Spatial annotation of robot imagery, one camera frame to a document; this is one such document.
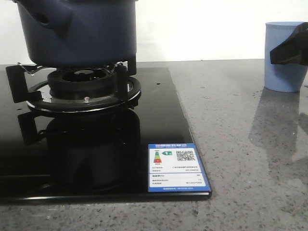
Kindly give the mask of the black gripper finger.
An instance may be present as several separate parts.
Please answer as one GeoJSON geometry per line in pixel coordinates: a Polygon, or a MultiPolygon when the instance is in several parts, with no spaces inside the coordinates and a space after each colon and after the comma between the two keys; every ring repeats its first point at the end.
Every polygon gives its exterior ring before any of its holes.
{"type": "Polygon", "coordinates": [[[293,33],[270,51],[271,64],[308,65],[308,23],[295,27],[293,33]]]}

